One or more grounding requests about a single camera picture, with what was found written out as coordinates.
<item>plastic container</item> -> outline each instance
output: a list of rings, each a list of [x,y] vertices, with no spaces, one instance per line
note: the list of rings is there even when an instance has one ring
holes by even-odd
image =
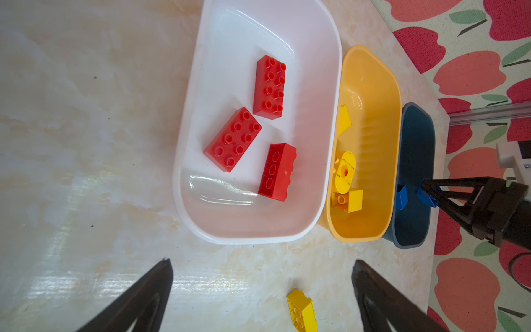
[[[395,209],[384,239],[401,249],[420,246],[430,227],[430,207],[415,194],[425,178],[433,177],[435,160],[435,128],[431,117],[415,103],[402,109],[402,131],[398,158],[397,184],[407,188],[408,204]]]
[[[363,189],[363,208],[347,213],[330,206],[330,169],[327,203],[319,225],[342,242],[374,241],[389,226],[395,204],[402,101],[393,72],[365,46],[352,47],[344,57],[341,105],[347,106],[352,126],[339,136],[336,130],[333,153],[336,149],[354,153],[352,187]]]
[[[230,172],[203,150],[245,106],[253,109],[256,63],[286,64],[284,111],[256,116],[262,130]],[[326,199],[341,71],[341,42],[316,0],[205,0],[175,155],[173,193],[190,230],[220,244],[296,240]],[[258,195],[272,143],[297,149],[287,199]]]

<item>blue toy brick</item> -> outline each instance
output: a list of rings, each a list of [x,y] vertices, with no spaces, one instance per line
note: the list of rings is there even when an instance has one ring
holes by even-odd
[[[395,200],[395,207],[397,210],[403,210],[406,207],[408,202],[407,198],[407,187],[404,184],[399,184],[397,186],[397,194]]]
[[[417,188],[417,197],[421,200],[422,204],[427,205],[432,208],[436,208],[437,205],[439,205],[439,201],[437,201],[435,198],[433,198],[430,194],[428,194],[424,189]]]

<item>red toy brick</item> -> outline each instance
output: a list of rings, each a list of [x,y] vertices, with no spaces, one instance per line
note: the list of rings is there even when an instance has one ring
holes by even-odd
[[[223,171],[230,172],[260,130],[262,130],[260,123],[245,107],[242,107],[236,111],[203,153]]]
[[[256,64],[253,114],[276,119],[282,116],[286,64],[264,55]]]
[[[271,144],[258,194],[284,202],[297,149],[287,143]]]

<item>black cable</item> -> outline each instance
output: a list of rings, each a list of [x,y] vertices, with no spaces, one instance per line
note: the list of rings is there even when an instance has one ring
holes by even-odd
[[[509,262],[509,275],[516,281],[516,283],[518,285],[520,285],[520,287],[522,287],[523,289],[525,289],[526,291],[530,292],[531,293],[531,288],[528,288],[526,287],[525,285],[522,285],[518,280],[516,280],[515,278],[515,274],[514,272],[512,271],[513,267],[515,266],[515,263],[517,260],[519,260],[520,258],[522,258],[523,256],[527,256],[527,255],[531,255],[531,252],[523,252],[523,253],[519,253],[518,255],[514,256],[511,261]]]

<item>dark blue plastic bin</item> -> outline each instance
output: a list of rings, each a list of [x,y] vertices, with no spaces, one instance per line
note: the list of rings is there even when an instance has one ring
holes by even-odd
[[[420,246],[430,227],[430,207],[415,194],[420,182],[433,178],[435,128],[431,117],[415,103],[402,108],[397,185],[407,186],[409,199],[403,210],[395,208],[383,238],[401,249]]]

